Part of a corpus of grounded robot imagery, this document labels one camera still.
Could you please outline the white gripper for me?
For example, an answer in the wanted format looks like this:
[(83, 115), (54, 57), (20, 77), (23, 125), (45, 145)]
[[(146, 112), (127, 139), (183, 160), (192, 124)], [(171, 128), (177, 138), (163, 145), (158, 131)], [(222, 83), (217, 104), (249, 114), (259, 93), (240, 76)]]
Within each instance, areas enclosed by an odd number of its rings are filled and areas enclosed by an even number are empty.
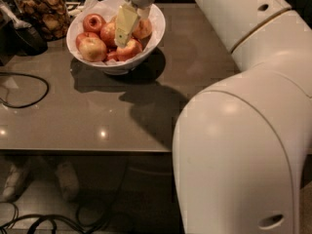
[(137, 7), (136, 10), (130, 4), (123, 4), (118, 9), (115, 21), (115, 44), (118, 47), (125, 48), (136, 29), (139, 18), (146, 20), (149, 18), (150, 10), (155, 0), (125, 0)]

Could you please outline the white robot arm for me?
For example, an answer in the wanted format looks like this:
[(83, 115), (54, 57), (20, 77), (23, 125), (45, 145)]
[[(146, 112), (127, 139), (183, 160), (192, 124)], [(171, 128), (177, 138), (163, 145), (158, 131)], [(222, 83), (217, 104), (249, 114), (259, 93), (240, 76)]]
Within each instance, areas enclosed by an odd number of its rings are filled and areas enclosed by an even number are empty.
[(195, 0), (240, 72), (198, 93), (173, 137), (185, 234), (299, 234), (312, 139), (312, 30), (285, 0)]

